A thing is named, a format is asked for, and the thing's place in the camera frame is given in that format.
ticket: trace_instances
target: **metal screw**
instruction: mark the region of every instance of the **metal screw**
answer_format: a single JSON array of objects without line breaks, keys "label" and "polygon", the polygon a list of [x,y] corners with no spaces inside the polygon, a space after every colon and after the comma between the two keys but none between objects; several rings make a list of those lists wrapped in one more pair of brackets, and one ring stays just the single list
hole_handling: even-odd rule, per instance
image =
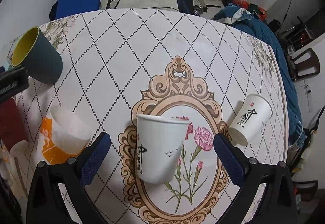
[{"label": "metal screw", "polygon": [[45,162],[44,162],[44,161],[40,161],[40,162],[37,164],[37,166],[38,166],[39,168],[42,168],[44,165],[45,165]]},{"label": "metal screw", "polygon": [[287,167],[287,164],[284,161],[280,161],[279,164],[283,168],[286,168]]},{"label": "metal screw", "polygon": [[77,160],[76,158],[70,157],[67,162],[68,164],[73,164],[76,160]]},{"label": "metal screw", "polygon": [[253,158],[253,157],[248,158],[248,161],[249,161],[249,163],[251,163],[251,164],[257,164],[257,160],[256,160],[255,158]]}]

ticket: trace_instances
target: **white tablecloth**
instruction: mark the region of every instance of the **white tablecloth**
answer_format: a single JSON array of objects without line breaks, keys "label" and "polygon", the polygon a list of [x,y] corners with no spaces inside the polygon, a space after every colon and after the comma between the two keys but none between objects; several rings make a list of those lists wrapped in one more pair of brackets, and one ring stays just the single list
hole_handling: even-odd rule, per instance
[{"label": "white tablecloth", "polygon": [[[27,189],[39,161],[41,120],[56,104],[92,128],[89,144],[102,131],[111,136],[112,147],[86,187],[108,223],[215,223],[239,187],[213,148],[199,139],[227,134],[249,94],[266,97],[274,114],[240,148],[261,163],[286,160],[286,99],[275,56],[265,43],[211,20],[154,9],[95,11],[40,28],[61,54],[63,72],[55,86],[30,78],[29,89],[17,95],[29,135],[29,148],[19,157]],[[180,179],[153,186],[136,177],[134,116],[139,113],[192,122]],[[191,159],[197,146],[201,150]],[[244,222],[251,219],[263,190],[261,185]],[[72,218],[80,221],[64,186],[61,192]]]}]

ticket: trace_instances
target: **ornate frame print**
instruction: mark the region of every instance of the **ornate frame print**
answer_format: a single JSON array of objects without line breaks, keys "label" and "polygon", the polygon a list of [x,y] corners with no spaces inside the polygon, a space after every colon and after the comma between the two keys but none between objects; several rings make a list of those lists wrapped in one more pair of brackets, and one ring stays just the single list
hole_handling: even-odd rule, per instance
[{"label": "ornate frame print", "polygon": [[124,200],[139,208],[139,216],[149,224],[188,224],[201,223],[217,204],[219,193],[229,183],[229,177],[221,161],[217,159],[217,171],[213,184],[204,200],[193,210],[183,215],[163,212],[150,200],[143,181],[137,177],[134,151],[137,144],[137,114],[162,115],[177,105],[186,105],[197,110],[208,122],[212,132],[222,132],[228,138],[228,127],[222,121],[220,105],[208,91],[207,83],[194,77],[193,71],[185,60],[176,56],[166,66],[165,75],[151,78],[148,90],[141,91],[142,99],[132,108],[132,123],[118,137],[122,154],[121,175],[124,182]]}]

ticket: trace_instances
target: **cup base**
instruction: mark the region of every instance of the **cup base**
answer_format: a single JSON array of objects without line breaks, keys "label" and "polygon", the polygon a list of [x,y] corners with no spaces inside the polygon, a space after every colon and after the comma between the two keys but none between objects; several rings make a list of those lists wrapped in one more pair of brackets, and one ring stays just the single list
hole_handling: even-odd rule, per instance
[{"label": "cup base", "polygon": [[237,142],[238,144],[240,144],[242,146],[247,146],[248,141],[240,131],[238,131],[238,130],[236,130],[234,128],[228,128],[228,133],[229,133],[230,137],[235,142]]}]

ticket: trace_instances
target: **brown chair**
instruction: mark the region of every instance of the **brown chair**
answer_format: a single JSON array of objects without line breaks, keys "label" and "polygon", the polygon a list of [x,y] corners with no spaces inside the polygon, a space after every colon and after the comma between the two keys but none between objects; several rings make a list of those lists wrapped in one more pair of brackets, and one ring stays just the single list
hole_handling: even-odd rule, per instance
[{"label": "brown chair", "polygon": [[[310,58],[298,64],[295,64],[295,61],[298,60],[306,53],[310,53]],[[316,76],[321,72],[320,61],[316,53],[311,48],[308,48],[307,50],[305,50],[295,58],[292,58],[291,56],[287,55],[287,62],[289,66],[288,68],[290,72],[290,77],[293,82]],[[311,68],[314,68],[316,71],[310,74],[299,75],[299,72]]]}]

